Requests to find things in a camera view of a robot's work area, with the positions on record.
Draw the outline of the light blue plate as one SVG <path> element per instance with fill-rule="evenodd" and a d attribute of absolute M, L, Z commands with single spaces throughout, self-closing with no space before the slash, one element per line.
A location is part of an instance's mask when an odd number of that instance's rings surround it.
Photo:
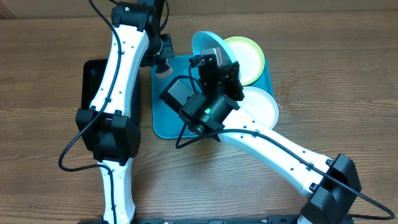
<path fill-rule="evenodd" d="M 198 31 L 192 37 L 192 52 L 201 55 L 201 50 L 219 47 L 222 53 L 223 64 L 227 65 L 237 61 L 231 47 L 217 34 L 211 31 Z"/>

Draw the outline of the yellow green plate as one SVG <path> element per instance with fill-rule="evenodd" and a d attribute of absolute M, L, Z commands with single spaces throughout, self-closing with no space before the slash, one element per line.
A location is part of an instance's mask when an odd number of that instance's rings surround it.
<path fill-rule="evenodd" d="M 260 46 L 242 36 L 228 37 L 224 41 L 239 62 L 239 80 L 242 86 L 254 83 L 262 75 L 265 66 L 265 56 Z"/>

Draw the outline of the green and pink sponge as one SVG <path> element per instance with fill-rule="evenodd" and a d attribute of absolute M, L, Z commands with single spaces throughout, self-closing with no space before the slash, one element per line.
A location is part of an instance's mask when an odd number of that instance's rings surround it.
<path fill-rule="evenodd" d="M 157 78 L 166 78 L 173 74 L 174 70 L 168 63 L 158 64 L 155 69 L 155 75 Z"/>

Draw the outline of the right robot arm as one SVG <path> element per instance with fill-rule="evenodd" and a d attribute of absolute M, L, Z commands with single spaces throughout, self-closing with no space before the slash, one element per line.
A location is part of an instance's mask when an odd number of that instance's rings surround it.
<path fill-rule="evenodd" d="M 231 56 L 194 55 L 190 67 L 199 77 L 175 77 L 159 98 L 198 138 L 213 138 L 254 156 L 308 199 L 296 223 L 344 223 L 361 191 L 354 162 L 340 154 L 331 159 L 273 131 L 271 115 L 248 101 L 240 82 L 239 62 Z"/>

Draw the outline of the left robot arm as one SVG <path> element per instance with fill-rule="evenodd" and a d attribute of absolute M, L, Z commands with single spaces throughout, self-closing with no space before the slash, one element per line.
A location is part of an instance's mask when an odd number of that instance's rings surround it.
<path fill-rule="evenodd" d="M 105 209 L 98 223 L 133 223 L 132 162 L 141 143 L 139 76 L 141 67 L 165 65 L 174 56 L 163 33 L 167 1 L 116 3 L 105 22 L 112 32 L 106 60 L 85 63 L 78 136 L 93 153 L 103 178 Z"/>

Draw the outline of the white plate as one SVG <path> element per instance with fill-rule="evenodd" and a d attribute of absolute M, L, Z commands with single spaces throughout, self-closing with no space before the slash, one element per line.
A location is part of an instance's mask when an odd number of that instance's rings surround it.
<path fill-rule="evenodd" d="M 238 102 L 239 106 L 265 127 L 273 129 L 279 119 L 275 99 L 265 90 L 253 86 L 245 86 L 243 93 L 244 98 Z"/>

